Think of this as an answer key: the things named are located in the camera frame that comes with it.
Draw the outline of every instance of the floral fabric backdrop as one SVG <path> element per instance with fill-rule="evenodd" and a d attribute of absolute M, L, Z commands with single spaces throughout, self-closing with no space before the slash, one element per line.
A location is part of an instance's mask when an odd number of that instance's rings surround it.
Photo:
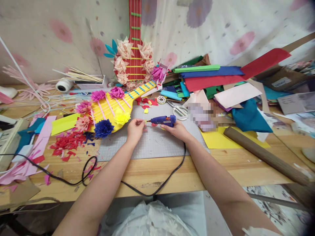
<path fill-rule="evenodd" d="M 86 18 L 90 20 L 93 37 Z M 315 31 L 311 0 L 142 0 L 142 40 L 153 59 L 172 68 L 209 53 L 213 64 L 243 66 Z M 2 0 L 0 36 L 37 83 L 59 79 L 67 66 L 112 78 L 105 43 L 129 36 L 128 0 Z M 315 40 L 283 65 L 315 57 Z M 0 66 L 13 65 L 0 45 Z M 0 83 L 18 81 L 0 72 Z"/>

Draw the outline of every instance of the gray cutting mat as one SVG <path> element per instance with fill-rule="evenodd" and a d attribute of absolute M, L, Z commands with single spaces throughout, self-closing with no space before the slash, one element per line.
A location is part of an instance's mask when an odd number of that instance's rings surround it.
<path fill-rule="evenodd" d="M 140 118 L 144 120 L 150 120 L 151 118 L 157 116 L 170 116 L 173 114 L 173 108 L 168 104 L 151 107 L 152 108 L 148 108 L 149 113 L 144 114 L 144 109 L 141 106 L 133 106 L 131 119 Z M 190 132 L 206 148 L 206 150 L 210 152 L 203 140 L 198 126 L 190 121 L 189 118 L 182 122 L 188 132 Z M 97 161 L 109 161 L 116 154 L 118 149 L 127 140 L 128 124 L 129 122 L 126 123 L 119 131 L 102 140 Z M 134 149 L 131 159 L 184 155 L 184 144 L 181 140 L 172 136 L 169 132 L 162 130 L 160 126 L 152 127 L 151 123 L 149 122 L 147 123 L 147 128 L 148 131 L 143 133 L 136 148 Z"/>

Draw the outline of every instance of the hot glue gun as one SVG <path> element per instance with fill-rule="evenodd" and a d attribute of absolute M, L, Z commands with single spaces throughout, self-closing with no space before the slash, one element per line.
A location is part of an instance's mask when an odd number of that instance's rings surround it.
<path fill-rule="evenodd" d="M 167 116 L 159 116 L 152 118 L 148 120 L 147 122 L 151 122 L 154 124 L 161 124 L 161 125 L 167 125 L 169 127 L 174 127 L 174 124 L 176 123 L 176 116 L 170 115 L 170 117 Z"/>

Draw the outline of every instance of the guitar neck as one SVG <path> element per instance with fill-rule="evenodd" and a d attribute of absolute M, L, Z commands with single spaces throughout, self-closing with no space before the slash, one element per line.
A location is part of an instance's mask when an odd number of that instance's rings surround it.
<path fill-rule="evenodd" d="M 129 25 L 130 25 L 130 41 L 137 44 L 142 44 L 141 41 L 141 0 L 129 0 Z"/>
<path fill-rule="evenodd" d="M 151 89 L 155 88 L 157 84 L 154 81 L 149 81 L 144 85 L 126 93 L 126 97 L 131 97 L 133 100 L 137 99 L 138 97 L 142 96 L 146 92 L 150 91 Z"/>

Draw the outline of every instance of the blue paper flower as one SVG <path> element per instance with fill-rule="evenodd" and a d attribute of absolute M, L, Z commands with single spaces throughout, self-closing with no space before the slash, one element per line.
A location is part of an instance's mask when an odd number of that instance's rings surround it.
<path fill-rule="evenodd" d="M 106 138 L 114 130 L 114 126 L 111 124 L 109 119 L 101 120 L 95 124 L 95 137 L 97 138 Z"/>

